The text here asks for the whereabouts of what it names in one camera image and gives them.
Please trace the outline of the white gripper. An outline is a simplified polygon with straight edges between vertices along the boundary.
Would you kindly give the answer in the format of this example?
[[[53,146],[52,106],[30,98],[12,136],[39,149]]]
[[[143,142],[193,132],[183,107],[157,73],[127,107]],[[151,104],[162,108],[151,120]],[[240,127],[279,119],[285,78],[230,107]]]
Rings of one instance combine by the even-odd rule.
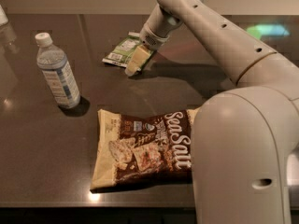
[[[161,37],[156,35],[151,31],[150,26],[145,23],[140,31],[139,38],[144,46],[137,46],[133,52],[129,63],[125,68],[125,74],[128,77],[139,72],[142,66],[150,58],[152,50],[158,50],[169,39],[169,36]]]

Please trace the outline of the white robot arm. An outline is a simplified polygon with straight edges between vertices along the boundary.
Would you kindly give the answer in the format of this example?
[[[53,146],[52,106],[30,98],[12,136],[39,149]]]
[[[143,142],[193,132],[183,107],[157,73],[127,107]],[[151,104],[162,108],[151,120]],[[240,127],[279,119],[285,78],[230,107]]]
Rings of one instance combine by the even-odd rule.
[[[185,24],[235,84],[192,127],[198,224],[292,224],[287,162],[299,145],[299,68],[203,0],[157,0],[142,43],[158,49]]]

